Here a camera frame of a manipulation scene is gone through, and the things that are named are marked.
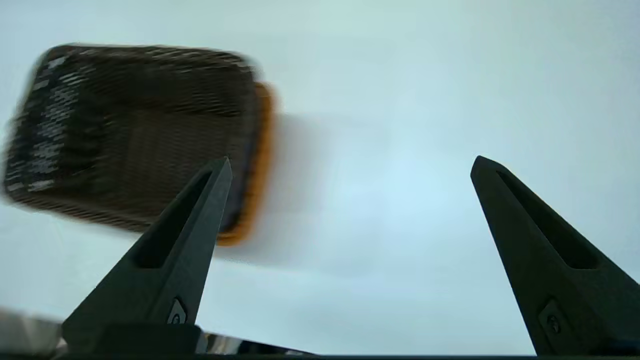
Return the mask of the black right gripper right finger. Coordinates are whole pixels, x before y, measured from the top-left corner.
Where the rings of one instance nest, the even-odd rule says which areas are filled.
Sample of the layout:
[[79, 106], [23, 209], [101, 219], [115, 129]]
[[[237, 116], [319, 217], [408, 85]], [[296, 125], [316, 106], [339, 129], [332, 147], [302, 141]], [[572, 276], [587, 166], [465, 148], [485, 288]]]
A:
[[640, 287], [502, 164], [470, 172], [539, 357], [637, 357]]

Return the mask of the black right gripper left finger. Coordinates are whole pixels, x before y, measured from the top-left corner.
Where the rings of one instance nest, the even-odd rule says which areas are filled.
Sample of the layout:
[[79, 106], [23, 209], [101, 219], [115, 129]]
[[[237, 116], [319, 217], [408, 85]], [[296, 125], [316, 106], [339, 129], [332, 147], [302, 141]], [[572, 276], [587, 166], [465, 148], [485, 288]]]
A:
[[209, 162], [62, 323], [69, 353], [205, 353], [195, 324], [233, 182]]

